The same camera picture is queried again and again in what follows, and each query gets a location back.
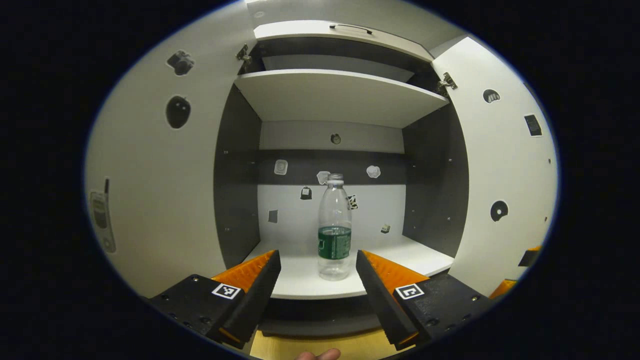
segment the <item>lower shelf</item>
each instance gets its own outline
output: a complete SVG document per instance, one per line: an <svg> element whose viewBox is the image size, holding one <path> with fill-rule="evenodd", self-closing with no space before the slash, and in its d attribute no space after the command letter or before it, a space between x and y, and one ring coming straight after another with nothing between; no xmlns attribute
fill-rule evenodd
<svg viewBox="0 0 640 360"><path fill-rule="evenodd" d="M355 270L355 258L359 249L351 249L351 271L341 281L326 281L317 274L317 258L297 256L296 249L290 249L289 242L261 241L246 260L253 259L269 250L280 251L282 270L271 297L274 299L319 300L339 299L365 295L364 286ZM413 271L431 276L447 270L453 258L426 247L405 236L397 236L386 242L384 247L363 248Z"/></svg>

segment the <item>white back wall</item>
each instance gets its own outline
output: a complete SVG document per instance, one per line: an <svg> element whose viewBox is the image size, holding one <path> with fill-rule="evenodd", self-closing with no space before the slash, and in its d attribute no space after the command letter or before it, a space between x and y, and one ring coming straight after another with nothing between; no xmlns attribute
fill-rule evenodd
<svg viewBox="0 0 640 360"><path fill-rule="evenodd" d="M331 142L337 133L340 144ZM404 154L402 129L331 121L264 121L260 150L315 149Z"/></svg>
<svg viewBox="0 0 640 360"><path fill-rule="evenodd" d="M311 185L312 199L300 200L300 185L258 185L260 240L281 245L281 256L316 256L318 209L325 185ZM357 249L375 252L400 237L404 225L405 185L345 185L356 195L358 209L352 210L351 254ZM268 222L269 210L278 210L278 223ZM388 234L380 232L391 225Z"/></svg>

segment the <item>white shelf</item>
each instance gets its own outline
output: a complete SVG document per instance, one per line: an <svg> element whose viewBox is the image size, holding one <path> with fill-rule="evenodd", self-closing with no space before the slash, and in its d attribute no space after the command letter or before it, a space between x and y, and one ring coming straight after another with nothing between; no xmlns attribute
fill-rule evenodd
<svg viewBox="0 0 640 360"><path fill-rule="evenodd" d="M284 248L283 245L285 244L281 243L278 246L270 241L261 241L246 258L246 260L253 259L269 250L279 249L282 269L271 294L272 298L318 300L366 294L355 269L358 249L351 249L349 276L341 281L327 281L317 274L317 258L315 256L294 256L291 249ZM371 251L426 276L447 270L453 263L452 257L405 236L389 241L388 247L364 250Z"/></svg>
<svg viewBox="0 0 640 360"><path fill-rule="evenodd" d="M263 121L357 122L402 129L449 103L425 89L356 72L287 69L238 76Z"/></svg>

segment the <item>clear plastic bottle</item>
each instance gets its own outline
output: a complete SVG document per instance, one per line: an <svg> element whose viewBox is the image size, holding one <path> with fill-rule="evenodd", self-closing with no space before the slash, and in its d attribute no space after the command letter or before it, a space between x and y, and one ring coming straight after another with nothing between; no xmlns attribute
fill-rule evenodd
<svg viewBox="0 0 640 360"><path fill-rule="evenodd" d="M338 281L349 275L351 206L342 188L342 174L330 174L318 216L318 271L320 277Z"/></svg>

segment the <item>gray cabinet side panel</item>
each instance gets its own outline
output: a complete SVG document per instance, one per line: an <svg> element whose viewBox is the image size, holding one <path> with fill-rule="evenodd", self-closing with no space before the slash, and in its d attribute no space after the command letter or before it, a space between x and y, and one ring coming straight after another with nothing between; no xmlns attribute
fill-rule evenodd
<svg viewBox="0 0 640 360"><path fill-rule="evenodd" d="M403 235L455 257L467 217L469 169L453 104L405 127L403 138L410 162Z"/></svg>
<svg viewBox="0 0 640 360"><path fill-rule="evenodd" d="M222 114L213 173L214 208L225 266L260 242L257 152L262 121L234 85Z"/></svg>

